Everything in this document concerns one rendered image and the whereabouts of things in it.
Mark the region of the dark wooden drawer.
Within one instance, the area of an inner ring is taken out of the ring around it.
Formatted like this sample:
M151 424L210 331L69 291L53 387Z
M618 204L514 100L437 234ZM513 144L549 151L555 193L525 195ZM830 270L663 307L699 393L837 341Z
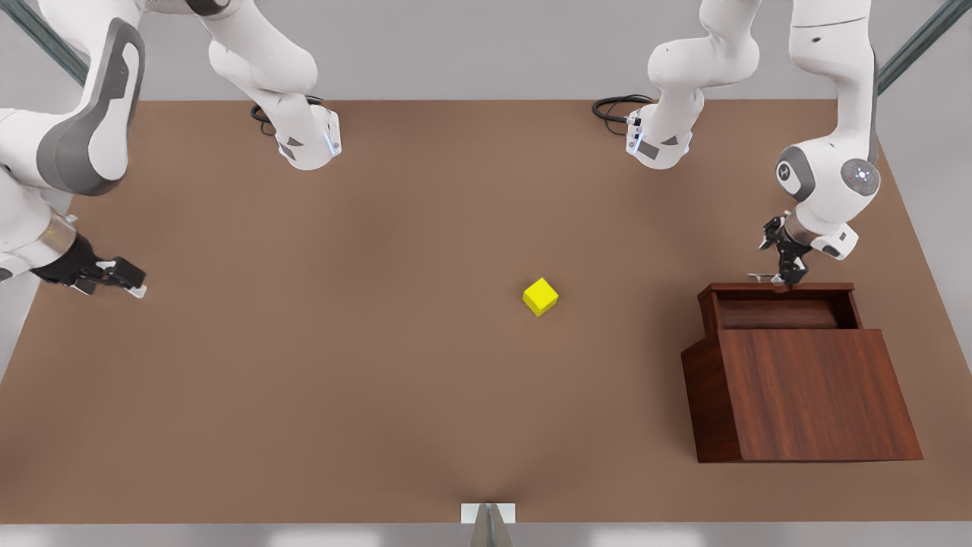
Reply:
M697 298L705 332L863 328L852 283L712 283Z

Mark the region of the yellow cube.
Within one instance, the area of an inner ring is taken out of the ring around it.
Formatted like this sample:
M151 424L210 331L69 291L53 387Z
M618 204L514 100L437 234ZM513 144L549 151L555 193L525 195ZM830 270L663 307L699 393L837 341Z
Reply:
M538 278L532 285L525 288L522 294L522 300L535 316L544 315L546 311L556 305L558 299L559 294L545 278Z

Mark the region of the dark wooden cabinet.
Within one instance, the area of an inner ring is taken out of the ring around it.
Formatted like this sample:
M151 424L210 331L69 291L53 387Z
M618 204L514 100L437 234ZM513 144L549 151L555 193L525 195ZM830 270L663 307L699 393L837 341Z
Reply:
M701 463L923 457L877 329L720 330L681 359Z

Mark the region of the silver frame post with foot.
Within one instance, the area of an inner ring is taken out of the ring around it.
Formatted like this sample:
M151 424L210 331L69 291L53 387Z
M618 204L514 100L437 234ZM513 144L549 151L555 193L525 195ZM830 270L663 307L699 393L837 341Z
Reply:
M462 503L459 522L473 525L471 547L514 547L508 523L516 523L514 503Z

